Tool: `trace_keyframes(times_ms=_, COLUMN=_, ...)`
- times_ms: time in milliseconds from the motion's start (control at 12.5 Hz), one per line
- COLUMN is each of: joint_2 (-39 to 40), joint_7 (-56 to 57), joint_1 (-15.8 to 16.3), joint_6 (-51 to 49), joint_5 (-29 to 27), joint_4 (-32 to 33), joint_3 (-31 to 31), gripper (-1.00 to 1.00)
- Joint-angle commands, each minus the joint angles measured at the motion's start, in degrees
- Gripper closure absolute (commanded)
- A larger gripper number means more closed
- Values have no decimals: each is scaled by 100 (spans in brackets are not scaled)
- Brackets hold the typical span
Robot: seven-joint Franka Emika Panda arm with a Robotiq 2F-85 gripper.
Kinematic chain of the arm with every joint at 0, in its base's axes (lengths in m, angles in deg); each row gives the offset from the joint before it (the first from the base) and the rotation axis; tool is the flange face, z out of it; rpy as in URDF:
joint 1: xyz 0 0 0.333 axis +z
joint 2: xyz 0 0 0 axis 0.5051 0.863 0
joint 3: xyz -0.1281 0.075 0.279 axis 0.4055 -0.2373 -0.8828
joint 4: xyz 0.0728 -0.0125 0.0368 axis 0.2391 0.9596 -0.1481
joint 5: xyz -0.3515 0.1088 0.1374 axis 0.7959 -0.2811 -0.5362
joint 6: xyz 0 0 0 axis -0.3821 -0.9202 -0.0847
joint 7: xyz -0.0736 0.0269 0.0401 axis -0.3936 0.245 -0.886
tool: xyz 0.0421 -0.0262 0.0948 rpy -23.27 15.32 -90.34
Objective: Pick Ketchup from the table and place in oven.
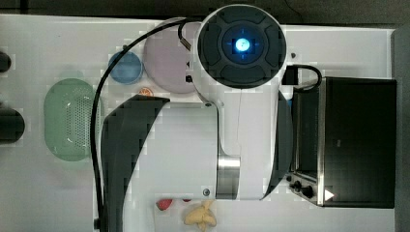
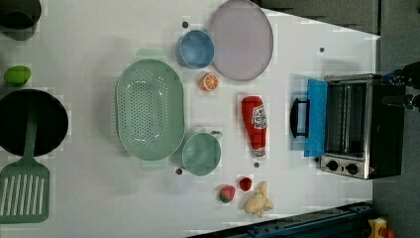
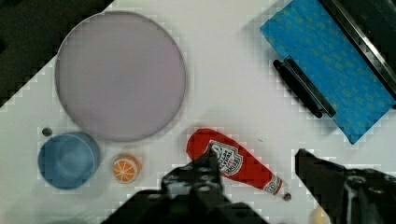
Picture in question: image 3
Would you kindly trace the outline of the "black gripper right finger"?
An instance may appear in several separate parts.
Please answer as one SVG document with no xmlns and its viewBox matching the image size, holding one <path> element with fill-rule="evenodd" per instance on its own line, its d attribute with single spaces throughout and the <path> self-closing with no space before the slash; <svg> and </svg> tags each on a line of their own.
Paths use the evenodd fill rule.
<svg viewBox="0 0 396 224">
<path fill-rule="evenodd" d="M 304 148 L 294 156 L 295 173 L 329 218 L 347 218 L 345 184 L 353 173 L 345 166 L 317 158 Z"/>
</svg>

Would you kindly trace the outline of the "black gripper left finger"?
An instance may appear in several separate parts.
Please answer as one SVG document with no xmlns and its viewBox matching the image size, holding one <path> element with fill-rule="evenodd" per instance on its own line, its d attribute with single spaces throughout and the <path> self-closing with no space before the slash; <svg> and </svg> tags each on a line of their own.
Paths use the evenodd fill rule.
<svg viewBox="0 0 396 224">
<path fill-rule="evenodd" d="M 175 168 L 161 182 L 161 191 L 170 199 L 190 195 L 201 189 L 223 191 L 217 153 L 212 149 L 198 159 Z"/>
</svg>

